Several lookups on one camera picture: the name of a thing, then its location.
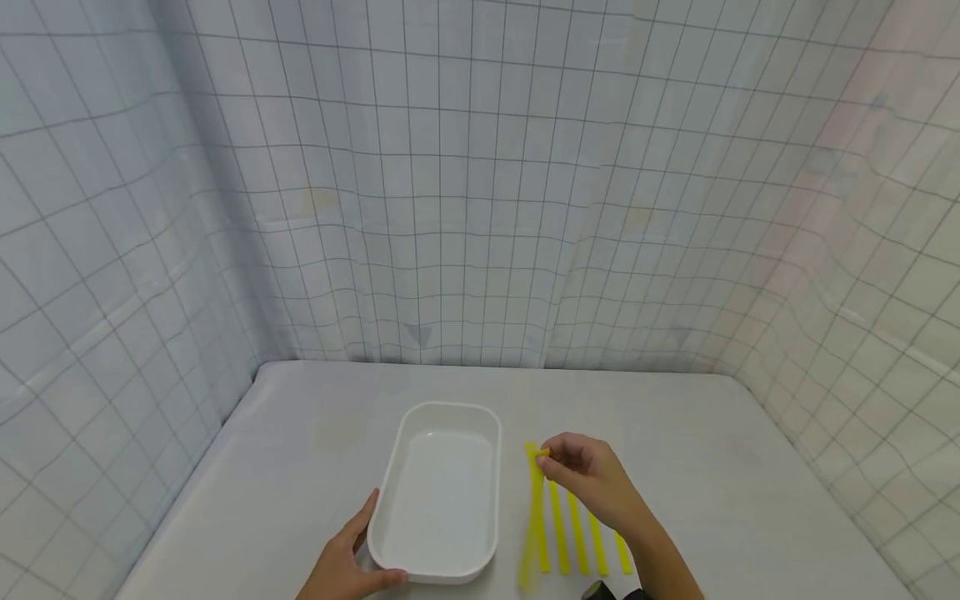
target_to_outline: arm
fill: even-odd
[[[543,443],[543,474],[567,488],[630,547],[643,589],[656,600],[703,600],[677,546],[636,491],[610,445],[573,433]]]

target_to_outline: white curtain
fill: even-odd
[[[958,8],[9,1],[12,587],[109,595],[299,357],[733,375],[956,597]]]

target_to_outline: yellow straw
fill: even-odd
[[[603,551],[603,539],[600,538],[600,521],[597,520],[596,516],[593,516],[593,513],[590,513],[590,532],[593,534],[593,549],[597,555],[597,573],[601,576],[610,575],[610,570],[607,568],[607,557]]]
[[[634,574],[634,564],[630,561],[630,554],[627,552],[627,542],[620,537],[620,534],[613,532],[616,537],[616,552],[620,555],[620,566],[623,567],[624,575]]]
[[[560,561],[560,572],[566,575],[570,572],[570,559],[566,556],[566,534],[564,533],[564,516],[560,512],[560,493],[557,492],[556,482],[550,482],[550,503],[553,505],[553,527],[557,530],[557,559]]]
[[[580,527],[580,511],[577,509],[577,497],[573,492],[567,492],[570,502],[570,520],[573,522],[573,542],[577,546],[577,562],[580,563],[580,572],[590,574],[590,563],[587,560],[587,545],[584,543],[584,530]]]
[[[543,524],[543,471],[537,465],[537,457],[543,456],[544,452],[549,450],[534,450],[530,452],[530,478],[533,485],[533,506],[530,510],[530,518],[534,520],[534,527],[537,532],[537,545],[540,548],[540,571],[550,572],[550,556],[546,549],[546,527]]]
[[[531,498],[536,496],[538,484],[537,463],[533,456],[533,450],[537,447],[533,444],[527,445],[527,462],[530,464],[530,494]],[[536,504],[531,501],[530,521],[527,523],[527,539],[523,545],[523,556],[520,558],[520,571],[517,574],[517,583],[523,589],[523,594],[527,598],[537,595],[537,588],[540,585],[540,574],[534,568],[534,554],[537,552],[537,521]]]

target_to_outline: rectangular container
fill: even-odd
[[[496,549],[500,419],[482,406],[424,402],[400,422],[368,546],[411,582],[464,584]]]

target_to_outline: white table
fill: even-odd
[[[503,422],[500,541],[474,582],[388,597],[520,598],[523,445],[564,430],[610,442],[711,600],[909,597],[728,377],[285,362],[260,369],[118,598],[294,598],[380,484],[400,418],[425,400],[481,404]],[[610,559],[622,596],[636,580]],[[555,571],[540,597],[579,598],[594,579]]]

